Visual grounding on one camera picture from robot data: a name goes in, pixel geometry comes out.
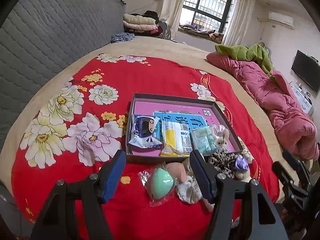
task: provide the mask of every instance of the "green blanket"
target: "green blanket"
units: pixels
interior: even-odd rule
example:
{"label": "green blanket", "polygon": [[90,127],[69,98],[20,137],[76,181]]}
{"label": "green blanket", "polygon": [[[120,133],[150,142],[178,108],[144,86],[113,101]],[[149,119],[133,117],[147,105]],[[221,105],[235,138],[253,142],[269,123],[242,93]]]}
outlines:
{"label": "green blanket", "polygon": [[275,69],[265,49],[258,44],[254,44],[250,49],[242,45],[232,47],[216,45],[215,48],[221,56],[230,56],[232,59],[239,61],[254,61],[269,77],[271,76],[270,70]]}

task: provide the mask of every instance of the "leopard print fabric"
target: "leopard print fabric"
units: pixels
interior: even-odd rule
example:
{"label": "leopard print fabric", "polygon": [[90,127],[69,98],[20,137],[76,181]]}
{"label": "leopard print fabric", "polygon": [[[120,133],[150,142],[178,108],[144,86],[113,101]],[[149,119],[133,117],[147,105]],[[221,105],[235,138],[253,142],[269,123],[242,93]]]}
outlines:
{"label": "leopard print fabric", "polygon": [[220,148],[217,152],[212,153],[208,162],[212,164],[218,172],[226,174],[229,178],[233,179],[235,173],[233,171],[234,163],[237,155],[229,153],[228,149]]}

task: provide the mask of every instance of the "pink folded blanket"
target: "pink folded blanket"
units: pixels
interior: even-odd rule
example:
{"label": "pink folded blanket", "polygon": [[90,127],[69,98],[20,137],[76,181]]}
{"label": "pink folded blanket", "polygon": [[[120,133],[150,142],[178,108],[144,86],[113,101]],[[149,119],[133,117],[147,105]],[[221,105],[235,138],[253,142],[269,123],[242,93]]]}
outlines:
{"label": "pink folded blanket", "polygon": [[135,30],[139,30],[139,31],[152,31],[154,29],[157,28],[156,25],[152,24],[152,25],[148,25],[148,24],[132,24],[132,23],[128,23],[126,21],[123,21],[123,25],[127,28],[130,29],[135,29]]}
{"label": "pink folded blanket", "polygon": [[275,78],[274,82],[252,61],[236,61],[228,56],[219,56],[216,52],[209,53],[207,60],[231,73],[253,100],[266,110],[284,149],[303,159],[318,159],[316,126],[301,109],[281,72],[270,72]]}

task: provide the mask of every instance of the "beige bed sheet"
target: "beige bed sheet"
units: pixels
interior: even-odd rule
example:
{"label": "beige bed sheet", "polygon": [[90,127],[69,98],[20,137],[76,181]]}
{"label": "beige bed sheet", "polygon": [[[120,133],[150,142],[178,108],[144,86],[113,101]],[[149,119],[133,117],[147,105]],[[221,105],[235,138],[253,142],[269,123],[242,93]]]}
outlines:
{"label": "beige bed sheet", "polygon": [[290,174],[295,175],[294,179],[297,181],[296,174],[282,158],[282,149],[266,114],[245,92],[233,76],[219,68],[216,68],[206,60],[208,52],[184,44],[174,43],[172,41],[137,36],[131,41],[108,44],[87,54],[56,75],[30,100],[14,125],[11,127],[0,154],[0,180],[5,184],[11,194],[11,170],[17,148],[27,126],[40,108],[47,103],[51,97],[60,91],[61,87],[63,87],[63,85],[68,81],[69,77],[77,73],[79,69],[81,69],[91,59],[97,57],[100,53],[111,55],[159,57],[175,61],[181,65],[207,71],[227,80],[231,84],[235,95],[242,104],[244,104],[256,126],[262,132],[273,161],[280,161]]}

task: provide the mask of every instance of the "yellow and white package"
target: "yellow and white package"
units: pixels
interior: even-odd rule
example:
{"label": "yellow and white package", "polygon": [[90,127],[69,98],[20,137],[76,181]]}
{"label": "yellow and white package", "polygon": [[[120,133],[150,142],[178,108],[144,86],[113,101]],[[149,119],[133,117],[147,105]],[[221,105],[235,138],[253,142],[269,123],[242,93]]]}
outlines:
{"label": "yellow and white package", "polygon": [[162,121],[162,137],[164,148],[161,156],[189,156],[192,152],[187,124]]}

